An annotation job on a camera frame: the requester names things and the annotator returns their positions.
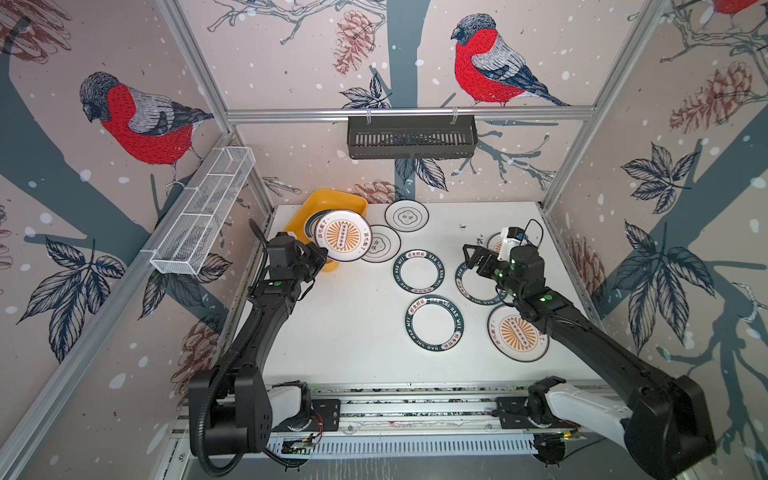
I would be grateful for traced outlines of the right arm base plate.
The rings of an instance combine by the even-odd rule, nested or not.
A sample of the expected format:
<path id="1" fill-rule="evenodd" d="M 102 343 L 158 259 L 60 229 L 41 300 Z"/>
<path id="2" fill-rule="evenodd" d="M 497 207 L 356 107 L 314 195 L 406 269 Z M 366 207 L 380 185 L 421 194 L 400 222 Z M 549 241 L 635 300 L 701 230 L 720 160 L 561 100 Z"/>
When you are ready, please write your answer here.
<path id="1" fill-rule="evenodd" d="M 557 422 L 545 400 L 533 397 L 498 397 L 493 416 L 503 430 L 544 429 Z"/>

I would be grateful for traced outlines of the green rim lettered plate front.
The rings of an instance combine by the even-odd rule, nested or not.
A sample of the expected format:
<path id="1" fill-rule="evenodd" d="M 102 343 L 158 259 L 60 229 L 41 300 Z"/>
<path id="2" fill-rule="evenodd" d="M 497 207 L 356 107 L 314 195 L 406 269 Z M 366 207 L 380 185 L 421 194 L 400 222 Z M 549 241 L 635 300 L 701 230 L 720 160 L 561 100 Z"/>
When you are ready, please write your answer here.
<path id="1" fill-rule="evenodd" d="M 408 306 L 404 327 L 416 346 L 437 353 L 458 345 L 464 336 L 465 322 L 459 308 L 450 300 L 424 295 Z"/>

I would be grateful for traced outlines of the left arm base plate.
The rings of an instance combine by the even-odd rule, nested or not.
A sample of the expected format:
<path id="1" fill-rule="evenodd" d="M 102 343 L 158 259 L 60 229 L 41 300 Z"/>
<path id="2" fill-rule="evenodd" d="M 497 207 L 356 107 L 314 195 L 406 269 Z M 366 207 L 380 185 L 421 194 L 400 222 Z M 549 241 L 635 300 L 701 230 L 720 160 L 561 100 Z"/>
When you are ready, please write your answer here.
<path id="1" fill-rule="evenodd" d="M 341 401 L 338 399 L 312 400 L 311 407 L 296 417 L 283 421 L 275 432 L 319 433 L 337 432 L 341 418 Z"/>

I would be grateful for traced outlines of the dark green rim plate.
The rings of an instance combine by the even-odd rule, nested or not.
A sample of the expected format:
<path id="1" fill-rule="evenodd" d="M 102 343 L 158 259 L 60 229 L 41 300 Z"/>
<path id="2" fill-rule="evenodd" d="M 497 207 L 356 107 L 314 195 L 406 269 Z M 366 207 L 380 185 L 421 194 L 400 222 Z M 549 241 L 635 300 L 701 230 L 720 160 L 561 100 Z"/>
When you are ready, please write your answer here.
<path id="1" fill-rule="evenodd" d="M 304 233 L 309 240 L 314 239 L 316 225 L 319 220 L 328 213 L 328 210 L 321 210 L 313 213 L 305 222 Z"/>

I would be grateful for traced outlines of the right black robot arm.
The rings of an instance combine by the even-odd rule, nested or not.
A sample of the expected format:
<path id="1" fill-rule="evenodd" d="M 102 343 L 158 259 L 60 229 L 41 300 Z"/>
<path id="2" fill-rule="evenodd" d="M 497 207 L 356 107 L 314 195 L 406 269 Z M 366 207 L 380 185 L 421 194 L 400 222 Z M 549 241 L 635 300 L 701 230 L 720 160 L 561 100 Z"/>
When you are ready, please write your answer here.
<path id="1" fill-rule="evenodd" d="M 533 423 L 561 420 L 585 426 L 623 447 L 654 479 L 672 479 L 716 452 L 702 388 L 630 354 L 549 288 L 536 246 L 515 246 L 505 260 L 478 245 L 466 244 L 462 250 L 468 269 L 493 280 L 524 321 L 567 347 L 620 397 L 612 402 L 550 376 L 528 389 Z"/>

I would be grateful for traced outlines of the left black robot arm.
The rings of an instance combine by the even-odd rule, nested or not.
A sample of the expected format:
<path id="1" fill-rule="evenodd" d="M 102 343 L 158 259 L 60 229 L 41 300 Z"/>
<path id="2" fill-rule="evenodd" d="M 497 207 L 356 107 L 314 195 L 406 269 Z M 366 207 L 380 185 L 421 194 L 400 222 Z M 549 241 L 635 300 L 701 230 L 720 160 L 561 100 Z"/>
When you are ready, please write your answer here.
<path id="1" fill-rule="evenodd" d="M 312 417 L 306 383 L 292 381 L 269 390 L 263 369 L 280 329 L 313 288 L 327 251 L 286 232 L 267 239 L 255 221 L 249 226 L 263 248 L 248 290 L 252 309 L 229 349 L 188 384 L 191 452 L 214 478 L 229 474 L 248 453 L 263 453 L 285 470 L 300 470 L 304 461 L 279 456 L 268 441 L 282 422 Z"/>

